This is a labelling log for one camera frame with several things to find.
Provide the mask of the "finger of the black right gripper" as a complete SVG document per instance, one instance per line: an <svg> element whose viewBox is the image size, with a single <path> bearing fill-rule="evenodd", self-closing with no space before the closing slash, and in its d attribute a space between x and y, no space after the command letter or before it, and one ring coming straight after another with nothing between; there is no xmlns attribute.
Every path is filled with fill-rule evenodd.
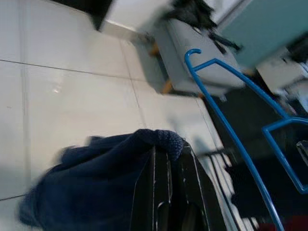
<svg viewBox="0 0 308 231"><path fill-rule="evenodd" d="M307 141L299 141L296 144L296 147L303 159L308 158L308 142Z"/></svg>

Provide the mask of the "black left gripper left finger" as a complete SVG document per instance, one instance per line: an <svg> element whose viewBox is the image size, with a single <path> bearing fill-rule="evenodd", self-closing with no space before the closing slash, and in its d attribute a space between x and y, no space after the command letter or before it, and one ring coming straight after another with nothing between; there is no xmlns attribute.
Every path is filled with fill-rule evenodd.
<svg viewBox="0 0 308 231"><path fill-rule="evenodd" d="M172 197L171 163L166 151L153 147L135 184L131 231L167 231Z"/></svg>

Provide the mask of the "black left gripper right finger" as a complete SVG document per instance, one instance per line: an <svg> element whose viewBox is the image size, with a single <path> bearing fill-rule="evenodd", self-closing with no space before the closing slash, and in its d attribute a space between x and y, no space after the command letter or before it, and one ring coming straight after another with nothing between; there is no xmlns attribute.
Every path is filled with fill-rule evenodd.
<svg viewBox="0 0 308 231"><path fill-rule="evenodd" d="M184 144L175 170L180 197L179 229L226 231L227 225L214 184L188 143Z"/></svg>

